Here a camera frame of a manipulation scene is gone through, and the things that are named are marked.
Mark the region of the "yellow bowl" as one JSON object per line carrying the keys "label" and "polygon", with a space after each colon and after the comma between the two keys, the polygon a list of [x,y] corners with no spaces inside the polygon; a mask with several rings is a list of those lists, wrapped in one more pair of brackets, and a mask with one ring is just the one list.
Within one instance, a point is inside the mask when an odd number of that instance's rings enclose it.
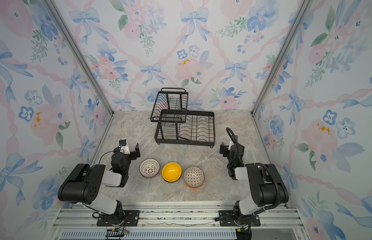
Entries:
{"label": "yellow bowl", "polygon": [[177,163],[168,163],[162,169],[162,177],[166,182],[174,183],[182,176],[182,168]]}

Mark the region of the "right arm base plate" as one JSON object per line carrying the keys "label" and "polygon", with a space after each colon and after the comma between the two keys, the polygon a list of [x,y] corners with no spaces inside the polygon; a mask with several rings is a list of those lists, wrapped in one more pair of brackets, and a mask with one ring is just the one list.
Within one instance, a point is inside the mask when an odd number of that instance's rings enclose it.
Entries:
{"label": "right arm base plate", "polygon": [[251,227],[260,227],[260,218],[255,215],[238,215],[235,216],[233,211],[220,210],[219,216],[215,218],[221,227],[246,227],[250,224]]}

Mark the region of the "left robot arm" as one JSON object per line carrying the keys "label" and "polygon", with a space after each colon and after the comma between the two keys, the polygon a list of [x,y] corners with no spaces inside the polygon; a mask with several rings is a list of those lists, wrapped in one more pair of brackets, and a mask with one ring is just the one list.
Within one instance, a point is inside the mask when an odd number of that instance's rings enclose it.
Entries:
{"label": "left robot arm", "polygon": [[106,165],[78,164],[58,190],[58,199],[71,204],[83,204],[93,210],[92,217],[98,227],[136,227],[140,211],[124,210],[123,204],[105,195],[101,186],[125,187],[131,162],[141,157],[139,145],[129,150],[127,140],[120,140],[112,155],[112,168]]}

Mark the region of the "white red patterned bowl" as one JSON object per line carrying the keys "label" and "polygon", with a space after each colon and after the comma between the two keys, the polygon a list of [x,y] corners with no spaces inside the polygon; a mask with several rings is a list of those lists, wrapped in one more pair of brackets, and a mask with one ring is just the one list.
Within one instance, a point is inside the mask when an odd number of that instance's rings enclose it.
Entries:
{"label": "white red patterned bowl", "polygon": [[155,177],[161,169],[160,163],[154,159],[144,160],[139,167],[140,174],[147,179]]}

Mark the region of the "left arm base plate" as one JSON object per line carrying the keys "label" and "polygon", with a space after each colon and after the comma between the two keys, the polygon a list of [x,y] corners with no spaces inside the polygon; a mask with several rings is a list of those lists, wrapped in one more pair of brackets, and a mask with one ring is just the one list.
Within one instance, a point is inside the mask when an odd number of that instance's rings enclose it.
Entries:
{"label": "left arm base plate", "polygon": [[136,227],[140,213],[139,210],[127,210],[113,215],[100,214],[96,217],[97,227]]}

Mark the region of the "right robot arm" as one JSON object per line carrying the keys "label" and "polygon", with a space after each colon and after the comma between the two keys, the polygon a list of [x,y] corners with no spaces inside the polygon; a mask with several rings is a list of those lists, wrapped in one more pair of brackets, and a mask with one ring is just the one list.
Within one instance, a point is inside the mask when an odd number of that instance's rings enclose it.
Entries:
{"label": "right robot arm", "polygon": [[227,220],[231,224],[244,226],[256,220],[265,211],[272,210],[289,201],[289,193],[281,175],[273,164],[244,164],[244,146],[230,142],[220,145],[220,154],[228,159],[228,175],[235,181],[249,183],[250,195],[237,201],[233,211],[219,221]]}

